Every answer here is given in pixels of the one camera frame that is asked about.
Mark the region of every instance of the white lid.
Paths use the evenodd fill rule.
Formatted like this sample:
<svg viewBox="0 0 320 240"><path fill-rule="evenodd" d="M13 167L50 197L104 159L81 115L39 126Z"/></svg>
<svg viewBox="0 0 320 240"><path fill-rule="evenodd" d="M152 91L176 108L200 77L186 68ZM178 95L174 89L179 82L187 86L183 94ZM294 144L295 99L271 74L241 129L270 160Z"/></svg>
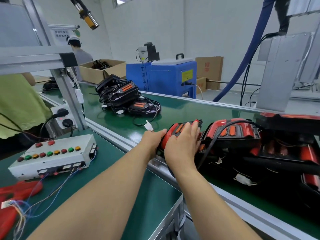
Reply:
<svg viewBox="0 0 320 240"><path fill-rule="evenodd" d="M184 59L176 60L174 58L169 58L169 59L153 61L151 63L151 65L153 65L153 66L178 65L178 64L187 63L190 61L194 61L194 59L193 58L184 58Z"/></svg>

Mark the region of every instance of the green table surface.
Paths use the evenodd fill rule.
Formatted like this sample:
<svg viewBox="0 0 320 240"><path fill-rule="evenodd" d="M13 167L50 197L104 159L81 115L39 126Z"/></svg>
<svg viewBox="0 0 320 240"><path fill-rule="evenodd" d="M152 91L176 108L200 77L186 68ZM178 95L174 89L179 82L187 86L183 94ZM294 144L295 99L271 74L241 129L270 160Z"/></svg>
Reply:
<svg viewBox="0 0 320 240"><path fill-rule="evenodd" d="M117 134L130 139L134 142L139 142L142 134L145 132L144 127L137 127L133 122L133 117L127 114L116 115L112 111L103 112L99 97L89 93L96 93L93 86L80 84L85 100L85 115L88 119L110 129ZM62 102L62 96L59 90L51 91L45 94L46 97ZM161 104L162 110L160 115L151 123L153 128L157 130L169 129L174 123L194 121L202 119L202 129L206 129L212 122L221 119L243 118L253 119L255 113L240 109L231 109L218 107L209 104L195 103L189 100L182 100L164 96L150 95L146 96L152 100L158 101ZM146 119L137 119L137 123L143 123ZM239 197L240 199L258 207L268 214L306 232L307 234L320 239L320 222L314 217L315 214L308 211L300 202L296 195L294 201L299 204L299 207L291 207L286 203L293 199L289 196L281 195L279 197L261 191L257 192L254 187L241 185L234 180L221 180L210 173L210 168L204 170L202 174L213 185L226 190L227 192Z"/></svg>
<svg viewBox="0 0 320 240"><path fill-rule="evenodd" d="M120 159L124 152L119 150L114 145L107 142L105 139L87 129L82 132L74 132L74 136L94 134L94 138L98 145L98 153L94 161L87 169L83 169L80 173L71 177L60 194L52 204L52 206L41 216L32 218L27 222L25 232L21 239L26 239L55 209L57 209L69 197L86 185L89 181L113 165ZM21 155L9 157L0 161L0 187L13 185L16 179L9 172L8 167ZM59 174L53 177L47 177L43 180L43 189L37 195L30 198L30 203L34 204L48 195L59 186L69 173ZM163 181L161 178L146 170L143 181L130 214L127 226L124 230L122 239L142 240L149 239L156 228L160 225L166 214L177 202L181 196L181 192L174 189L171 185ZM34 215L41 214L53 201L54 196L44 201L40 207L33 212ZM12 232L7 236L7 239L12 239Z"/></svg>

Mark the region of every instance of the yellow-green shirt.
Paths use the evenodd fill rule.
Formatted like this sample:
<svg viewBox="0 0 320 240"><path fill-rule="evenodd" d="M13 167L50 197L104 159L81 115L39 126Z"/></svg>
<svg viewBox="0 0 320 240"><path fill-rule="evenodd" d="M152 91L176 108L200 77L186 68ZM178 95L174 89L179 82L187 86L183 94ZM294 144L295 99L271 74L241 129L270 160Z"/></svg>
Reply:
<svg viewBox="0 0 320 240"><path fill-rule="evenodd" d="M24 131L40 125L51 116L41 97L21 74L0 76L0 112ZM18 128L0 114L0 124ZM0 138L7 139L19 132L0 125Z"/></svg>

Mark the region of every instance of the black handle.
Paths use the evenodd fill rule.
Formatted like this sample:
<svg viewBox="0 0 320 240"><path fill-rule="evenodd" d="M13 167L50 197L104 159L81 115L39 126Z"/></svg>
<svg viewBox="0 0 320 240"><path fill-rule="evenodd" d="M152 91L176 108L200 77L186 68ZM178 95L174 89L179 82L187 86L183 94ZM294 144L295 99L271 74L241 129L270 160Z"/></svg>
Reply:
<svg viewBox="0 0 320 240"><path fill-rule="evenodd" d="M184 59L184 54L181 53L176 55L176 60L179 60L179 56L181 56L181 59Z"/></svg>

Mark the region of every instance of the window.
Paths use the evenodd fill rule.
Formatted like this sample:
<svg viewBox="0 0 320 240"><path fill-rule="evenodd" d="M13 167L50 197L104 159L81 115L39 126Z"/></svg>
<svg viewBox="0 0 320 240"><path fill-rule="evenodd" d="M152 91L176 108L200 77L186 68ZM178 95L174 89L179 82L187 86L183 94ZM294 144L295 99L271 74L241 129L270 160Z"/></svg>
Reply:
<svg viewBox="0 0 320 240"><path fill-rule="evenodd" d="M114 7L119 7L120 5L130 2L132 0L113 0L114 2Z"/></svg>

